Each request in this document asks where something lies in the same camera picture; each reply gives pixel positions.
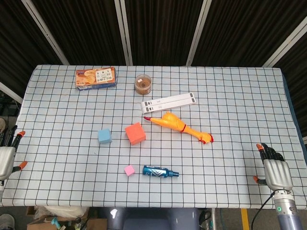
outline rubber chicken toy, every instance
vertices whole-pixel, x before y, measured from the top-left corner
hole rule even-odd
[[[167,112],[164,114],[164,116],[159,118],[154,117],[144,117],[146,120],[156,123],[157,125],[161,125],[163,127],[171,128],[177,131],[180,131],[181,133],[189,133],[192,136],[195,136],[198,138],[199,141],[201,141],[203,144],[206,144],[208,142],[213,142],[213,137],[209,133],[201,133],[194,129],[191,129],[188,127],[183,121],[181,121],[176,115]]]

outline cardboard box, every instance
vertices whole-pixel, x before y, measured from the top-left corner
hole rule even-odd
[[[115,68],[76,70],[76,88],[90,90],[116,86]]]
[[[107,221],[106,219],[89,219],[87,222],[87,230],[106,230]],[[54,225],[51,223],[36,223],[28,224],[27,230],[57,230]],[[66,230],[74,230],[74,223],[70,227],[67,227]]]
[[[34,217],[35,215],[34,206],[28,206],[25,215],[28,217]]]

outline black curtain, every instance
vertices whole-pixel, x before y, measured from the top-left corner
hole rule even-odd
[[[260,67],[306,16],[304,0],[213,0],[192,65]]]
[[[125,65],[113,0],[32,0],[71,65]]]
[[[289,88],[294,111],[302,132],[307,136],[307,34],[276,63],[281,68]]]
[[[202,0],[125,0],[134,65],[187,62]]]
[[[19,0],[0,1],[0,81],[23,97],[35,67],[60,64]]]

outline silver robotic hand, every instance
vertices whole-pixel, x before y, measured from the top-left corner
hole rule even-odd
[[[22,170],[27,165],[27,162],[24,161],[19,166],[13,166],[19,142],[25,135],[25,131],[21,131],[14,139],[16,129],[17,126],[11,129],[6,141],[5,134],[7,129],[4,130],[4,132],[0,132],[0,201],[2,200],[4,181],[8,179],[12,173]]]
[[[267,185],[273,193],[273,201],[278,215],[281,230],[303,230],[294,196],[289,165],[283,156],[265,143],[257,144],[262,163],[264,165],[265,179],[254,176],[258,184]]]

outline red cube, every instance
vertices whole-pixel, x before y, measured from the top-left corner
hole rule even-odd
[[[142,140],[146,140],[146,134],[139,122],[132,126],[126,127],[125,130],[131,145],[135,145]]]

